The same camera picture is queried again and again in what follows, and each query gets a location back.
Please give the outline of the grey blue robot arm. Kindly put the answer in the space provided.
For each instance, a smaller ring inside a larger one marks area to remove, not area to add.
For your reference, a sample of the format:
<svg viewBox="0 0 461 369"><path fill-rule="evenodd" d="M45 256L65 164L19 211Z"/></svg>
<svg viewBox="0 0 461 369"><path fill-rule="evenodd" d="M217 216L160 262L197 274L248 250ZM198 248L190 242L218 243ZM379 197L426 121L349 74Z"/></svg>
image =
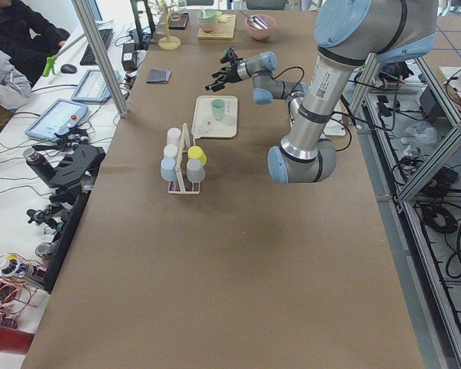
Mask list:
<svg viewBox="0 0 461 369"><path fill-rule="evenodd" d="M220 59L224 67L206 89L219 91L227 83L250 79L256 104L287 101L291 129L268 152L270 176L281 184L322 181L333 173L337 159L323 130L353 70L369 54L386 64L430 52L437 10L436 1L328 1L314 26L318 59L309 85L273 79L273 52L242 59L229 48Z"/></svg>

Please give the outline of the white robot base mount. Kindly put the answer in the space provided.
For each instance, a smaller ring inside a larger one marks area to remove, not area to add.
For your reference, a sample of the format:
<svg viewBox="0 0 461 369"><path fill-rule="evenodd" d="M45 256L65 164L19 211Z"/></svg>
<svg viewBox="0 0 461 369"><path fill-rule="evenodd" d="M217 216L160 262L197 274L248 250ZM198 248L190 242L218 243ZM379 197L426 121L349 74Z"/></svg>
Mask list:
<svg viewBox="0 0 461 369"><path fill-rule="evenodd" d="M345 136L347 129L343 126L343 122L339 118L331 118L327 122L323 133L326 136Z"/></svg>

